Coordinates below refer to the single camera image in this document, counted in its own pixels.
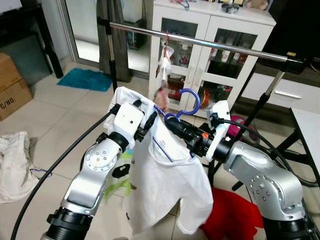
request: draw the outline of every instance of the black table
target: black table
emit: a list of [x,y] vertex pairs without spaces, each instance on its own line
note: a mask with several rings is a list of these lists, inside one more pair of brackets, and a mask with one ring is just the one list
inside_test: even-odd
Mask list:
[[55,52],[55,47],[48,29],[45,14],[41,4],[34,6],[21,7],[20,9],[11,10],[0,15],[0,30],[9,29],[11,26],[19,26],[26,20],[35,19],[40,30],[40,34],[44,43],[44,52],[49,56],[55,76],[59,79],[64,74],[60,66],[59,59]]

